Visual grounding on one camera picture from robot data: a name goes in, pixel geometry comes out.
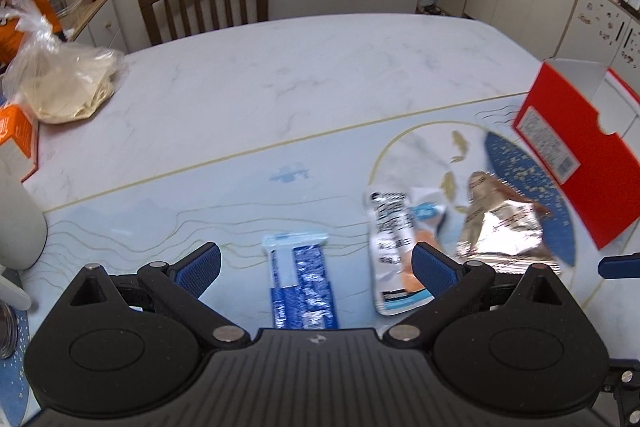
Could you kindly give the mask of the silver sausage snack packet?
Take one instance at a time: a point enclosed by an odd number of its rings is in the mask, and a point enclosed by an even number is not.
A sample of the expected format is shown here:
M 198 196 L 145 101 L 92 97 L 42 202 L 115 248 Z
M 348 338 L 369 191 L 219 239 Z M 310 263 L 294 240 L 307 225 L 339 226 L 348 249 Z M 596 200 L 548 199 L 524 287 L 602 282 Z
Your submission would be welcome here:
M 417 243 L 438 247 L 447 214 L 439 188 L 373 185 L 364 195 L 376 309 L 384 317 L 413 311 L 433 296 L 412 269 Z

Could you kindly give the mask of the gold foil snack bag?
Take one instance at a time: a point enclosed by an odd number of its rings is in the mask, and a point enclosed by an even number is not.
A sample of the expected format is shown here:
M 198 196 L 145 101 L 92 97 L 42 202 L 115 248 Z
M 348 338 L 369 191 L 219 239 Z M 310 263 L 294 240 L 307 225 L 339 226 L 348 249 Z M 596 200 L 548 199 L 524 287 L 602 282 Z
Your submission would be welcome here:
M 481 261 L 506 274 L 523 274 L 534 263 L 561 272 L 544 243 L 541 220 L 549 214 L 547 207 L 485 171 L 471 174 L 468 189 L 468 212 L 456 246 L 460 260 Z

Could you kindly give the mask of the blue wet wipe packet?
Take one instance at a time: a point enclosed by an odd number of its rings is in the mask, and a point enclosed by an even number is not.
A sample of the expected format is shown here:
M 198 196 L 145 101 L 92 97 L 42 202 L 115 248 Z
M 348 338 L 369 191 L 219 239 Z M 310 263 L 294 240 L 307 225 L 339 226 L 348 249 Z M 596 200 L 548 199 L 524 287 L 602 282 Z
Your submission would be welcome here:
M 276 329 L 338 329 L 337 313 L 322 232 L 267 235 L 262 248 L 268 256 L 273 326 Z

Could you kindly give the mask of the blue patterned table mat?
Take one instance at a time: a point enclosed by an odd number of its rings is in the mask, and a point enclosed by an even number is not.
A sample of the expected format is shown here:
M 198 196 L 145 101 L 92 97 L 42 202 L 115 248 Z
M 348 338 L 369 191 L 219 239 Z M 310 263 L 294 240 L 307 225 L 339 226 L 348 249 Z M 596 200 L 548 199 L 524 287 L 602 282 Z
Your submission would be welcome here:
M 612 359 L 582 298 L 601 251 L 513 129 L 524 95 L 356 124 L 81 199 L 48 214 L 25 277 L 23 373 L 35 426 L 599 426 Z M 462 261 L 469 179 L 485 171 L 549 210 L 561 272 Z M 462 279 L 384 317 L 364 195 L 439 188 L 436 247 Z M 338 329 L 276 329 L 267 235 L 322 232 Z M 200 298 L 167 269 L 216 243 Z

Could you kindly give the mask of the red cardboard box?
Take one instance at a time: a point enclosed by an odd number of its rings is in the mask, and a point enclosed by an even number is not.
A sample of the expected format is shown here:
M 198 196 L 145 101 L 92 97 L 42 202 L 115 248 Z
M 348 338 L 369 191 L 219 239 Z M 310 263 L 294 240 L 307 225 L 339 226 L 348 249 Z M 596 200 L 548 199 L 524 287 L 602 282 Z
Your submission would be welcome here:
M 611 67 L 541 63 L 513 129 L 602 249 L 639 224 L 639 95 Z

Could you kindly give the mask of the white thermos jug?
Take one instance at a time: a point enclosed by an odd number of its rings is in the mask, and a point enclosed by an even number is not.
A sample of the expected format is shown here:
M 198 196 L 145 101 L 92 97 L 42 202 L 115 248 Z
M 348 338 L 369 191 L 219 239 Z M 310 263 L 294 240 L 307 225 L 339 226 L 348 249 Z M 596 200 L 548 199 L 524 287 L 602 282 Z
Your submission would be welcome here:
M 1 161 L 1 264 L 13 270 L 34 265 L 46 245 L 46 218 L 22 182 Z

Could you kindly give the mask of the orange white carton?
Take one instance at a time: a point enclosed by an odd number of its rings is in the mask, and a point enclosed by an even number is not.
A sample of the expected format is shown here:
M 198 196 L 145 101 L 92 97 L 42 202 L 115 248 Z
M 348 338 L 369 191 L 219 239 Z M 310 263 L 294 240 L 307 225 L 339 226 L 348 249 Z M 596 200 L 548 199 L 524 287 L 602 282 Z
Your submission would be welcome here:
M 38 126 L 15 104 L 2 107 L 0 124 L 1 164 L 24 182 L 38 169 Z

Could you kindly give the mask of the plastic bag with flatbread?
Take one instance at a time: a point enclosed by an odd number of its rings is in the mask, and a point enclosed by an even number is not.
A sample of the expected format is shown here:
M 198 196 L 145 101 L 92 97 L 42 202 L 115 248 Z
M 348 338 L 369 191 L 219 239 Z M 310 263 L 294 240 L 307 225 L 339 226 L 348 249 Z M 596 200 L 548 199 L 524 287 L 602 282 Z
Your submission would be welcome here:
M 24 34 L 2 77 L 3 95 L 43 124 L 91 118 L 124 80 L 122 52 L 64 42 L 44 16 L 9 9 L 3 14 L 17 16 Z

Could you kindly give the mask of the white side cabinet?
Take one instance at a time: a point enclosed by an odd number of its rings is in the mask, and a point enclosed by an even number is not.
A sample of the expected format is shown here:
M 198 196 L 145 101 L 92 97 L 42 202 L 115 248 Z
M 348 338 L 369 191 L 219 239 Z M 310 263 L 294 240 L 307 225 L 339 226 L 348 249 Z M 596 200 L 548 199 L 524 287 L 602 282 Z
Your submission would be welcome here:
M 82 0 L 63 24 L 67 41 L 129 53 L 114 0 Z

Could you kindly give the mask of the orange snack bag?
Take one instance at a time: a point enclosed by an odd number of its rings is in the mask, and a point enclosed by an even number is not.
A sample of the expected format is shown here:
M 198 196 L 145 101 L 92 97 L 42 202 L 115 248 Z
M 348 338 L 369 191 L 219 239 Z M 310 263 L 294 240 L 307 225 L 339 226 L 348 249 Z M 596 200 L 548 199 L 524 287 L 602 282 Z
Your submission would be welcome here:
M 3 14 L 4 9 L 17 10 L 23 13 L 44 16 L 52 27 L 55 35 L 63 35 L 63 27 L 56 16 L 49 0 L 1 0 L 1 65 L 8 66 L 20 48 L 24 34 L 17 29 L 20 19 L 17 16 L 8 17 Z

